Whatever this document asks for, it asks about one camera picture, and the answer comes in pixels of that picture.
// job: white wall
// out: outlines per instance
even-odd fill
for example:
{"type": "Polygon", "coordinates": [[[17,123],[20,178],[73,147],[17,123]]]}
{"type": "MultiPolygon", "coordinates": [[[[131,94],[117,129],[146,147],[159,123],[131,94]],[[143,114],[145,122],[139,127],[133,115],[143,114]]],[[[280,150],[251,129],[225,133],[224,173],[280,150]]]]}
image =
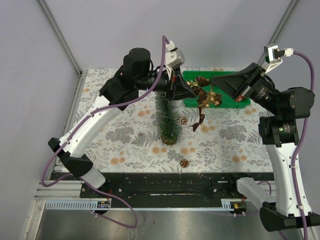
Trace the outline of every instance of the white wall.
{"type": "Polygon", "coordinates": [[[161,36],[185,67],[258,61],[290,0],[46,0],[82,69],[119,67],[135,47],[160,63],[161,36]]]}
{"type": "Polygon", "coordinates": [[[0,239],[18,240],[77,75],[35,0],[0,3],[0,239]]]}
{"type": "MultiPolygon", "coordinates": [[[[311,109],[304,145],[300,150],[300,167],[303,184],[313,212],[320,214],[320,1],[302,0],[277,44],[280,48],[294,48],[307,55],[315,70],[315,103],[311,109]]],[[[285,58],[284,63],[272,71],[270,77],[279,90],[290,87],[310,88],[310,71],[298,56],[285,58]]]]}

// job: table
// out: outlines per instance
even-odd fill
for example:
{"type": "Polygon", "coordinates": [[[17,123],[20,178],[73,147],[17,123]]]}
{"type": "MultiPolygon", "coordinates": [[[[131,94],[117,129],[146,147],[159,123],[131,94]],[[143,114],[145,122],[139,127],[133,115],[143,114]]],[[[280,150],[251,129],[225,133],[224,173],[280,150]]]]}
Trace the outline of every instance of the table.
{"type": "MultiPolygon", "coordinates": [[[[182,71],[238,71],[240,68],[182,68],[182,71]]],[[[91,68],[87,72],[76,120],[93,104],[100,88],[113,77],[116,68],[91,68]]],[[[103,173],[107,172],[272,172],[272,165],[258,132],[264,108],[251,101],[243,109],[208,108],[205,120],[196,132],[189,127],[199,119],[196,108],[177,102],[188,124],[182,138],[168,146],[158,138],[155,126],[155,94],[129,105],[109,122],[86,150],[86,155],[103,173]],[[144,134],[143,146],[137,146],[138,134],[144,134]],[[190,165],[182,168],[180,160],[190,165]]]]}

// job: green tray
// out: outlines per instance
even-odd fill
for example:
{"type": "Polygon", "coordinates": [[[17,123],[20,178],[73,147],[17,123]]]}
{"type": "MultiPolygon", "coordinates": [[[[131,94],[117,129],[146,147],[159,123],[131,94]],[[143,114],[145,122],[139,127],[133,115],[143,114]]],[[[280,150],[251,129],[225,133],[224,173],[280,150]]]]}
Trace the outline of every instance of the green tray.
{"type": "MultiPolygon", "coordinates": [[[[184,71],[182,73],[182,76],[186,81],[192,81],[192,80],[194,81],[195,77],[199,77],[199,76],[209,79],[213,76],[232,74],[232,73],[234,73],[234,71],[184,71]]],[[[208,93],[210,91],[210,87],[211,86],[205,86],[202,89],[208,93]]],[[[248,106],[250,104],[249,98],[241,102],[236,102],[217,86],[213,86],[213,91],[217,94],[222,95],[222,98],[221,98],[222,104],[217,107],[214,104],[210,103],[210,108],[243,109],[245,108],[245,106],[248,106]]],[[[183,102],[187,108],[197,108],[199,105],[197,103],[197,99],[198,97],[184,99],[183,102]]]]}

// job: small christmas tree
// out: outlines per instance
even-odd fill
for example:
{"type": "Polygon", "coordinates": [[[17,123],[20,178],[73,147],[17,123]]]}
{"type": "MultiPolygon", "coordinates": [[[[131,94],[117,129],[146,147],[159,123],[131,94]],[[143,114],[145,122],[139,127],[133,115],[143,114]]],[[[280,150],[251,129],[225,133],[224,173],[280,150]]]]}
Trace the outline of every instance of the small christmas tree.
{"type": "Polygon", "coordinates": [[[174,101],[166,100],[164,92],[155,96],[156,126],[164,144],[173,145],[181,137],[182,126],[180,114],[174,101]]]}

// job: metal floor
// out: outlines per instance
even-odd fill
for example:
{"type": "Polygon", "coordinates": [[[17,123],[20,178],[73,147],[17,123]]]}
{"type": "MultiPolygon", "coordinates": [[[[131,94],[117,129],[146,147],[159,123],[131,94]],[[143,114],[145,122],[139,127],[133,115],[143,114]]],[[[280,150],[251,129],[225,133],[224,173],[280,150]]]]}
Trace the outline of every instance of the metal floor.
{"type": "MultiPolygon", "coordinates": [[[[282,240],[267,232],[259,215],[220,216],[206,211],[139,211],[139,225],[127,229],[89,211],[45,210],[37,240],[282,240]]],[[[130,211],[110,211],[112,217],[133,224],[130,211]]],[[[302,239],[301,231],[283,231],[289,240],[302,239]]]]}

